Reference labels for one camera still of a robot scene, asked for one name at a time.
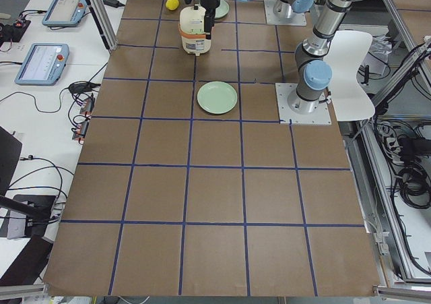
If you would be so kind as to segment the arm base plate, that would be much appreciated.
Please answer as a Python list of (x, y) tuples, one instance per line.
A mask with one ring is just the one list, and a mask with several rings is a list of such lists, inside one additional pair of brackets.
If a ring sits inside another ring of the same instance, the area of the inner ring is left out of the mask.
[(282, 0), (264, 0), (265, 19), (270, 25), (305, 26), (305, 13), (309, 0), (295, 0), (292, 4)]
[(285, 125), (331, 125), (324, 93), (309, 102), (297, 95), (296, 87), (295, 83), (275, 84), (279, 122)]

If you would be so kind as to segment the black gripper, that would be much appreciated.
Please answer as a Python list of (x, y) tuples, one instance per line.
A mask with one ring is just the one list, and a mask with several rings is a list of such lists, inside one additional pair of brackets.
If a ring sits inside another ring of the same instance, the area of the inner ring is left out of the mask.
[(211, 25), (214, 24), (216, 9), (220, 6), (220, 0), (201, 0), (201, 6), (205, 8), (204, 32), (207, 40), (211, 39)]

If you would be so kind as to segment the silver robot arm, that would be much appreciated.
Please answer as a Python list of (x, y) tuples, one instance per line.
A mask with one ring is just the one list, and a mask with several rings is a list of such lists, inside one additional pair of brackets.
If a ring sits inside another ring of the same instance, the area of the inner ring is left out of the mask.
[(313, 6), (314, 0), (276, 0), (273, 7), (276, 24), (305, 26), (305, 13)]
[(313, 113), (319, 98), (332, 77), (330, 66), (323, 61), (336, 31), (353, 2), (363, 0), (326, 0), (312, 33), (295, 51), (299, 82), (288, 96), (289, 107), (298, 114)]

